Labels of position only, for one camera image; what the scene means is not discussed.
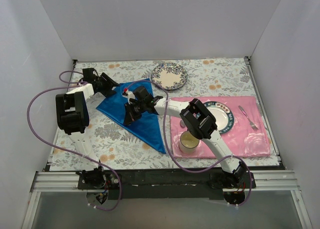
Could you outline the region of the aluminium frame rail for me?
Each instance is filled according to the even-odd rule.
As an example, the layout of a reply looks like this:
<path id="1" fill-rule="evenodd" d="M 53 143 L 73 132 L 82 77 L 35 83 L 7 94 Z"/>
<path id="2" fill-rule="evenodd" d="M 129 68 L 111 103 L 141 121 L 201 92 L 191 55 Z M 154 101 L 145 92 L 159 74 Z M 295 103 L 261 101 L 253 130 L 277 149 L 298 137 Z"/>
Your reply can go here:
<path id="1" fill-rule="evenodd" d="M 23 228 L 30 228 L 36 214 L 36 207 L 41 193 L 44 192 L 88 192 L 97 191 L 79 190 L 77 188 L 79 177 L 77 171 L 36 172 L 31 185 L 30 205 L 23 222 Z M 244 192 L 254 191 L 289 191 L 294 200 L 298 217 L 304 229 L 312 227 L 307 209 L 302 198 L 301 187 L 293 170 L 255 170 L 253 173 L 256 187 L 246 189 Z"/>

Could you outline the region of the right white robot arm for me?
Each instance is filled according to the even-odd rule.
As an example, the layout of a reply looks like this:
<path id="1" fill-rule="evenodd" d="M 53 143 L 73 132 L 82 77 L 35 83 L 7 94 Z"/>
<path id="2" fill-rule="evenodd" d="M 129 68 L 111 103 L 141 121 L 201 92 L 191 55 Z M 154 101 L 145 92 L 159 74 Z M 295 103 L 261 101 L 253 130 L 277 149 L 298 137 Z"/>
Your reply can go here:
<path id="1" fill-rule="evenodd" d="M 166 116 L 180 118 L 187 131 L 194 138 L 206 144 L 218 159 L 212 166 L 198 171 L 186 169 L 175 161 L 174 163 L 181 170 L 199 174 L 209 171 L 219 164 L 230 187 L 237 188 L 243 184 L 244 176 L 248 171 L 247 165 L 240 157 L 232 154 L 218 131 L 216 118 L 199 99 L 194 98 L 190 102 L 182 102 L 169 99 L 168 94 L 166 97 L 153 96 L 144 86 L 139 86 L 133 91 L 125 88 L 122 96 L 127 99 L 124 104 L 123 123 L 125 125 L 136 122 L 145 112 L 157 116 L 163 115 L 164 118 Z"/>

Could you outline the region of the green rimmed white plate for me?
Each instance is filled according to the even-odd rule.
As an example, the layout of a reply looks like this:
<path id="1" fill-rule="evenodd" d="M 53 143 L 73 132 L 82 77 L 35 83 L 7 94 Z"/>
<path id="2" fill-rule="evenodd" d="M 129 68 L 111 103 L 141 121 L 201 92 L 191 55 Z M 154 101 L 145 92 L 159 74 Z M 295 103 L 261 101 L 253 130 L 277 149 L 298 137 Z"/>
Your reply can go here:
<path id="1" fill-rule="evenodd" d="M 228 106 L 218 101 L 206 101 L 204 105 L 215 117 L 217 129 L 221 135 L 233 128 L 235 117 Z"/>

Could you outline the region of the silver spoon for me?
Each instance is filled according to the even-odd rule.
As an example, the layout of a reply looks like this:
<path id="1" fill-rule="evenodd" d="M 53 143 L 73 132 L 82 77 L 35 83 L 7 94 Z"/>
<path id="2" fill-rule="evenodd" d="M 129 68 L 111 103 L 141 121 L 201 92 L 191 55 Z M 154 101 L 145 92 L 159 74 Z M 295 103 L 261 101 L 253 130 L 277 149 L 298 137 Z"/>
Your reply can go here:
<path id="1" fill-rule="evenodd" d="M 185 128 L 185 127 L 186 127 L 186 125 L 185 125 L 185 123 L 184 123 L 183 121 L 180 121 L 180 126 L 181 126 L 182 128 Z"/>

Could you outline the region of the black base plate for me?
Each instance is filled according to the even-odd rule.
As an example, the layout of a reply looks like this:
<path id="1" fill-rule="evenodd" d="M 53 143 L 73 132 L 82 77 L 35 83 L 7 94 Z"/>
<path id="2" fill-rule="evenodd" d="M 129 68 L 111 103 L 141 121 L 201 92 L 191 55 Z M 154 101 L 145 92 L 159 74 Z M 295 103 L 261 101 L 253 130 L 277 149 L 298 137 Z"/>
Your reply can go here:
<path id="1" fill-rule="evenodd" d="M 77 171 L 78 190 L 98 193 L 100 202 L 117 199 L 245 199 L 244 192 L 256 188 L 253 173 L 232 178 L 220 168 L 202 173 L 181 169 L 129 169 L 117 173 L 103 170 Z"/>

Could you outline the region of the pink placemat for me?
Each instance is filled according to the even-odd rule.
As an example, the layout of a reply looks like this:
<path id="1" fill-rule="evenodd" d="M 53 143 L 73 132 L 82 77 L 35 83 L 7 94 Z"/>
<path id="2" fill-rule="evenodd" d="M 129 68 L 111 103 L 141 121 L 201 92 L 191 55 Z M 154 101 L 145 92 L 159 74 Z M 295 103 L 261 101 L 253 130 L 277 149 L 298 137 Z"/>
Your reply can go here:
<path id="1" fill-rule="evenodd" d="M 271 154 L 268 135 L 255 97 L 207 96 L 199 99 L 203 103 L 208 101 L 223 103 L 232 111 L 234 125 L 228 133 L 221 134 L 221 137 L 234 155 L 249 158 Z M 257 131 L 251 128 L 248 119 L 238 106 L 243 107 L 249 118 L 258 127 Z"/>

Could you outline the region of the cream enamel mug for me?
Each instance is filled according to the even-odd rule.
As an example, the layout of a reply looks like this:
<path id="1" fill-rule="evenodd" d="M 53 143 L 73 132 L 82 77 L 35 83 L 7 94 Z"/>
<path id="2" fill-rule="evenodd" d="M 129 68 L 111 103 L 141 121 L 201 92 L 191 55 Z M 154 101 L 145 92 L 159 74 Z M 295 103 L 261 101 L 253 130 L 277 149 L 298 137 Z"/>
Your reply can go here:
<path id="1" fill-rule="evenodd" d="M 193 154 L 198 147 L 200 140 L 194 137 L 189 131 L 185 131 L 179 138 L 179 149 L 187 155 Z"/>

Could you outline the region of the blue cloth napkin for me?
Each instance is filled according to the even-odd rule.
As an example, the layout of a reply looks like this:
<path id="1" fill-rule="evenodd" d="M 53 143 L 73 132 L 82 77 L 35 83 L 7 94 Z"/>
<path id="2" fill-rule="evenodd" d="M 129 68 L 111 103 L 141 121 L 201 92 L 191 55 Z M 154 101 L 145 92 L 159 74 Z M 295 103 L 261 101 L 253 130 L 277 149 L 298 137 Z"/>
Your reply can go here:
<path id="1" fill-rule="evenodd" d="M 130 82 L 121 83 L 114 91 L 115 94 L 106 97 L 96 109 L 109 117 L 115 123 L 126 129 L 138 139 L 154 148 L 159 153 L 165 154 L 165 146 L 163 143 L 161 130 L 159 126 L 158 116 L 144 112 L 141 119 L 131 123 L 130 125 L 124 125 L 125 119 L 125 103 L 128 101 L 122 96 L 125 88 L 130 87 L 130 90 L 134 90 L 139 86 L 144 86 L 149 93 L 153 93 L 152 86 L 149 83 L 149 79 L 143 79 L 142 82 L 137 82 L 131 85 Z"/>

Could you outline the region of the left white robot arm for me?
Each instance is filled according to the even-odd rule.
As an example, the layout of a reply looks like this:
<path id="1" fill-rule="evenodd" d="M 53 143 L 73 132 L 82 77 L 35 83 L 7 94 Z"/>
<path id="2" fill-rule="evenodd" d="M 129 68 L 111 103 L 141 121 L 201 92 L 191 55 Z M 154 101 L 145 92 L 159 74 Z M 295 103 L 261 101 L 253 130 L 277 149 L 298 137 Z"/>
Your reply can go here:
<path id="1" fill-rule="evenodd" d="M 104 72 L 99 75 L 94 68 L 84 68 L 81 74 L 82 78 L 76 83 L 78 87 L 55 96 L 56 116 L 58 127 L 68 135 L 75 152 L 81 154 L 81 170 L 93 171 L 99 167 L 99 159 L 87 133 L 90 124 L 87 100 L 97 93 L 111 97 L 120 84 Z"/>

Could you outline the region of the blue floral plate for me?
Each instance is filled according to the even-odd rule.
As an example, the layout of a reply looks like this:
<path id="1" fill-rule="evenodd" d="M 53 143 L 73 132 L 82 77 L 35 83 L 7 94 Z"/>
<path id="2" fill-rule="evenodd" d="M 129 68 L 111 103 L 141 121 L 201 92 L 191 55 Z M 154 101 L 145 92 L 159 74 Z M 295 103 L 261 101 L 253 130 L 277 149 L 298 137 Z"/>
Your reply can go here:
<path id="1" fill-rule="evenodd" d="M 152 70 L 150 80 L 167 91 L 173 91 L 186 84 L 188 73 L 184 67 L 175 62 L 165 62 Z"/>

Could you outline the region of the silver fork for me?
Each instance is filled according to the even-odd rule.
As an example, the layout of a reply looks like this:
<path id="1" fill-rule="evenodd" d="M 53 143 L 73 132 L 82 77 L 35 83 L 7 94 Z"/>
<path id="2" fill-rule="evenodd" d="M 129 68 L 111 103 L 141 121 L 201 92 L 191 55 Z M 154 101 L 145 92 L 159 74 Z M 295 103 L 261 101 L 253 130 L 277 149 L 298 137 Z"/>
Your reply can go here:
<path id="1" fill-rule="evenodd" d="M 247 118 L 250 127 L 254 130 L 257 131 L 258 127 L 254 124 L 254 122 L 250 119 L 250 117 L 248 116 L 248 114 L 246 113 L 246 111 L 244 110 L 244 108 L 242 106 L 238 106 L 238 108 L 240 109 L 240 111 L 244 114 L 244 116 Z"/>

